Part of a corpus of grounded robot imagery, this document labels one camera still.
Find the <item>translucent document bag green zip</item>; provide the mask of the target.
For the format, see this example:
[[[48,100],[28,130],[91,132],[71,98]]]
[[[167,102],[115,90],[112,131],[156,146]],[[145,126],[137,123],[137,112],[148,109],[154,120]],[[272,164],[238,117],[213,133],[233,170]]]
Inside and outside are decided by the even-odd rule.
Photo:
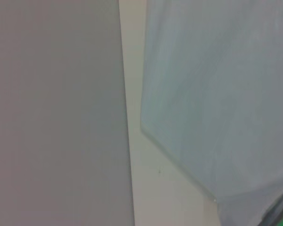
[[[283,192],[283,0],[147,0],[141,128],[222,226],[261,226]]]

